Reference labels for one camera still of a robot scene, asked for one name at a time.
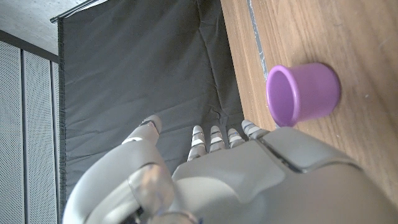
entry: robot fingertip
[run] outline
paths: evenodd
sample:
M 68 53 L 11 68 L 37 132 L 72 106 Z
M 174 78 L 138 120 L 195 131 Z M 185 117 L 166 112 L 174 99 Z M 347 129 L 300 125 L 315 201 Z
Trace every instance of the robot fingertip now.
M 201 128 L 201 126 L 196 125 L 195 127 L 193 127 L 192 135 L 195 135 L 198 133 L 203 133 L 203 129 Z

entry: plastic cup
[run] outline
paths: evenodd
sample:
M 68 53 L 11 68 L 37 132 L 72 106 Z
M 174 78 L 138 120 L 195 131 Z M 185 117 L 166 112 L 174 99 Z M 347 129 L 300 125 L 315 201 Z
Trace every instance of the plastic cup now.
M 326 116 L 339 99 L 338 78 L 332 69 L 321 63 L 290 68 L 276 65 L 268 74 L 268 107 L 281 127 Z

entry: ceiling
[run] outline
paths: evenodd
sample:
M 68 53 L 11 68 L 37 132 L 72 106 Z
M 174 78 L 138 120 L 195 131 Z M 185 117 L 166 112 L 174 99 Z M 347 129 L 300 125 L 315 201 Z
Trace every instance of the ceiling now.
M 57 25 L 50 18 L 84 1 L 0 0 L 0 30 L 58 55 Z

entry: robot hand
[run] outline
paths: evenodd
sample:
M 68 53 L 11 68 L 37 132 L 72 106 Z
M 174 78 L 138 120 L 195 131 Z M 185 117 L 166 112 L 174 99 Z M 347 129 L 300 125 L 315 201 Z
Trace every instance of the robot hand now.
M 355 161 L 293 128 L 242 122 L 249 141 L 195 126 L 188 161 L 170 175 L 150 116 L 92 165 L 69 196 L 63 223 L 396 223 L 398 213 Z

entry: table surface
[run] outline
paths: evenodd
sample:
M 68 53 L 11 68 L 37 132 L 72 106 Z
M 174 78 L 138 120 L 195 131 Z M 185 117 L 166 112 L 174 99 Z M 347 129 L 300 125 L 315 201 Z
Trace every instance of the table surface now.
M 341 82 L 340 103 L 331 115 L 295 128 L 358 161 L 397 206 L 398 1 L 221 0 L 221 4 L 245 118 L 275 129 L 264 78 L 274 65 L 328 64 Z

